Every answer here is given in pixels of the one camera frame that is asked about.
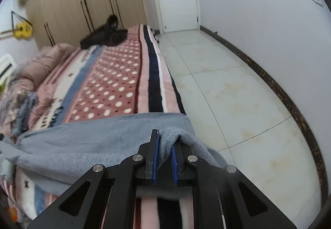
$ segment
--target yellow ukulele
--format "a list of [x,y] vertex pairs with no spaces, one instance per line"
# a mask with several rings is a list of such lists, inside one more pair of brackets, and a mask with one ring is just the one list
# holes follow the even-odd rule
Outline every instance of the yellow ukulele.
[[[12,11],[12,26],[14,27],[13,24],[13,14],[16,14],[15,12]],[[13,33],[13,36],[16,39],[28,39],[32,36],[32,24],[26,20],[24,17],[16,14],[19,18],[21,18],[23,20],[23,22],[16,24],[16,27],[11,29],[11,30],[6,30],[3,32],[0,32],[0,35],[2,34],[6,34],[6,33]]]

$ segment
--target tile floor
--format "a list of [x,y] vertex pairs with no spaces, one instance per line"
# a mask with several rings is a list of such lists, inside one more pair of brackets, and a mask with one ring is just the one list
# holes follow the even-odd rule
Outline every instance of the tile floor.
[[236,165],[298,229],[320,211],[317,170],[294,119],[241,59],[199,30],[159,35],[196,135]]

